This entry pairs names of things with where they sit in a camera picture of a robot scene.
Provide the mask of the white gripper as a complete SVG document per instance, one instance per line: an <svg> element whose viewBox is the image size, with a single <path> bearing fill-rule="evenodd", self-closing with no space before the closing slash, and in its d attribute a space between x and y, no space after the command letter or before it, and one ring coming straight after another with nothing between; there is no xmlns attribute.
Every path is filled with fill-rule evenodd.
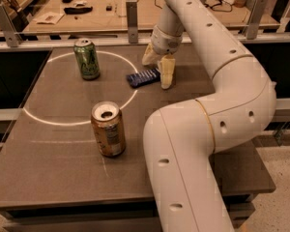
<svg viewBox="0 0 290 232"><path fill-rule="evenodd" d="M182 25L170 32L164 32L156 25L151 35L151 43L147 45L142 57L142 65L149 66L155 64L161 55L165 55L158 61L162 89L168 89L172 84L176 65L172 54L178 50L182 42L183 31Z"/></svg>

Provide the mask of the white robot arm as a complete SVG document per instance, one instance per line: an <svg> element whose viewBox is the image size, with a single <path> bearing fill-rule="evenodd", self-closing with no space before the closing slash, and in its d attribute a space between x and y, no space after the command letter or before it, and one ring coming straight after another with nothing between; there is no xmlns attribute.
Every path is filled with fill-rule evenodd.
<svg viewBox="0 0 290 232"><path fill-rule="evenodd" d="M205 0L164 0L152 34L156 53L179 25L215 91L155 111L143 149L163 232L234 232L209 157L243 144L272 121L276 90L258 60L205 8Z"/></svg>

